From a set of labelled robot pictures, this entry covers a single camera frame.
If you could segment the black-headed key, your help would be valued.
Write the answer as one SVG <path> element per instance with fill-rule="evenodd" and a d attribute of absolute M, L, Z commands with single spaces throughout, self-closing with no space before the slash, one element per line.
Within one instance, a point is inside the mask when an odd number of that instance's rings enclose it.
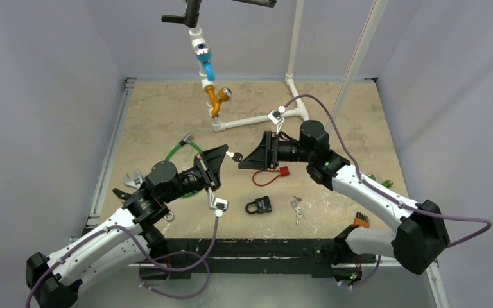
<path fill-rule="evenodd" d="M 229 156 L 234 162 L 240 163 L 243 160 L 243 155 L 239 152 L 227 151 L 226 155 Z"/>

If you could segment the black padlock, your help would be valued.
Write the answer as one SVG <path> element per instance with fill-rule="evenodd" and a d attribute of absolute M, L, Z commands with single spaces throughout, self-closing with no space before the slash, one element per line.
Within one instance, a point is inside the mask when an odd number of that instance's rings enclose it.
<path fill-rule="evenodd" d="M 245 205 L 247 214 L 268 214 L 273 212 L 272 203 L 269 196 L 256 198 Z"/>

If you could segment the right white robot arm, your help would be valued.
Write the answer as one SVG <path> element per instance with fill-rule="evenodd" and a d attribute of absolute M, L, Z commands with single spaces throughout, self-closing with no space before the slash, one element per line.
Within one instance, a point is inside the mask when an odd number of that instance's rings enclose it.
<path fill-rule="evenodd" d="M 280 162 L 305 162 L 315 183 L 354 200 L 390 228 L 388 232 L 361 226 L 346 228 L 334 245 L 336 256 L 343 261 L 365 253 L 392 257 L 409 272 L 420 275 L 450 244 L 436 203 L 400 196 L 358 172 L 330 148 L 329 134 L 319 121 L 302 123 L 298 139 L 281 140 L 275 132 L 265 131 L 258 147 L 238 167 L 269 170 Z"/>

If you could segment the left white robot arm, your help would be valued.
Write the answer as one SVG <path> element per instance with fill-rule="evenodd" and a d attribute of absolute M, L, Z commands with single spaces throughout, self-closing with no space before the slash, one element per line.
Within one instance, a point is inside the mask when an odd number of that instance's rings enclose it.
<path fill-rule="evenodd" d="M 208 267 L 206 259 L 216 243 L 215 234 L 203 255 L 193 253 L 194 263 L 177 268 L 168 261 L 182 252 L 168 251 L 167 241 L 155 224 L 169 214 L 169 203 L 205 191 L 215 215 L 216 232 L 229 206 L 227 200 L 214 195 L 221 187 L 220 168 L 228 152 L 226 144 L 198 152 L 193 165 L 183 171 L 168 160 L 156 163 L 111 217 L 60 250 L 30 256 L 26 261 L 30 292 L 25 307 L 32 302 L 39 307 L 71 307 L 84 289 L 107 273 L 136 262 L 147 261 L 168 273 L 190 271 L 201 264 Z"/>

